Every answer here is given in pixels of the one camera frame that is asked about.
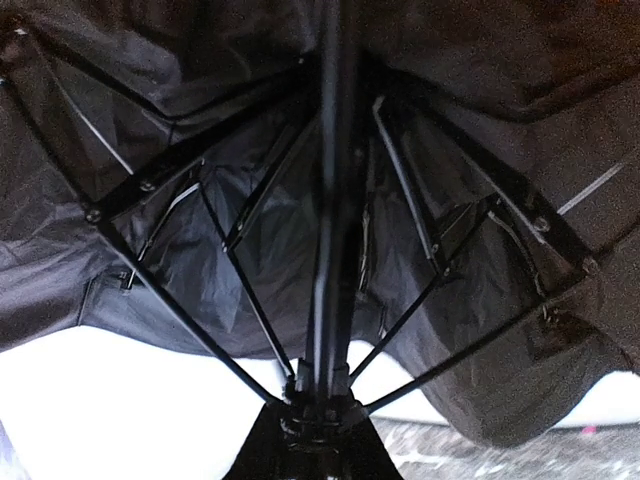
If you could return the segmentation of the lavender folding umbrella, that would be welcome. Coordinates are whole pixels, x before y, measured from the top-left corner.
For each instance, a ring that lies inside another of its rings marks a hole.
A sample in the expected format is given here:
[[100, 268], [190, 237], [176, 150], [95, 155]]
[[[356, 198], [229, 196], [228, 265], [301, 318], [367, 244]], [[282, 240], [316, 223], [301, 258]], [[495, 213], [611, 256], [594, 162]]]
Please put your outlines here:
[[257, 394], [232, 479], [539, 436], [639, 369], [638, 3], [3, 2], [1, 348], [79, 326]]

